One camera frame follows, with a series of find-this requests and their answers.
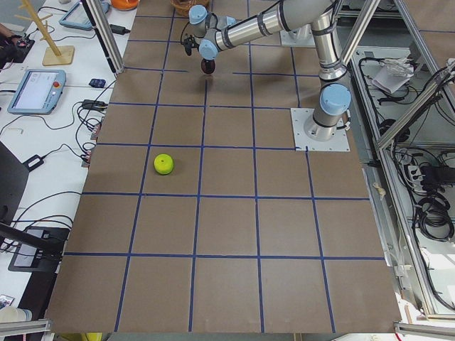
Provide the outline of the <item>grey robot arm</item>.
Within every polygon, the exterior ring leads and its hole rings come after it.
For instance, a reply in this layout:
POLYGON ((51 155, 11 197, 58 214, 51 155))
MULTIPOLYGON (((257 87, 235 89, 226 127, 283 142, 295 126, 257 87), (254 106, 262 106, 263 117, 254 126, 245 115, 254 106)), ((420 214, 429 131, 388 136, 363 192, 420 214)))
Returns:
POLYGON ((309 25, 318 56, 321 90, 304 131, 310 139, 328 141, 351 101, 346 83, 347 68, 336 32, 337 8, 337 1, 277 1, 268 9, 238 21, 195 5, 188 12, 192 34, 182 36, 181 44, 188 55, 193 50, 199 52, 203 72, 210 74, 215 69, 215 58, 224 50, 309 25))

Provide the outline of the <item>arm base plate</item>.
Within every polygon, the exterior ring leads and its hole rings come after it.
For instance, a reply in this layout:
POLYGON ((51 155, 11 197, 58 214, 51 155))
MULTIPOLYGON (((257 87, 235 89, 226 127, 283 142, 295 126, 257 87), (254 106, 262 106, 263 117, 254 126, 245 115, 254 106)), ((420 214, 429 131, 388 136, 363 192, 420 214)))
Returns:
POLYGON ((340 118, 336 126, 319 126, 313 108, 291 108, 291 125, 297 151, 349 152, 347 122, 340 118))

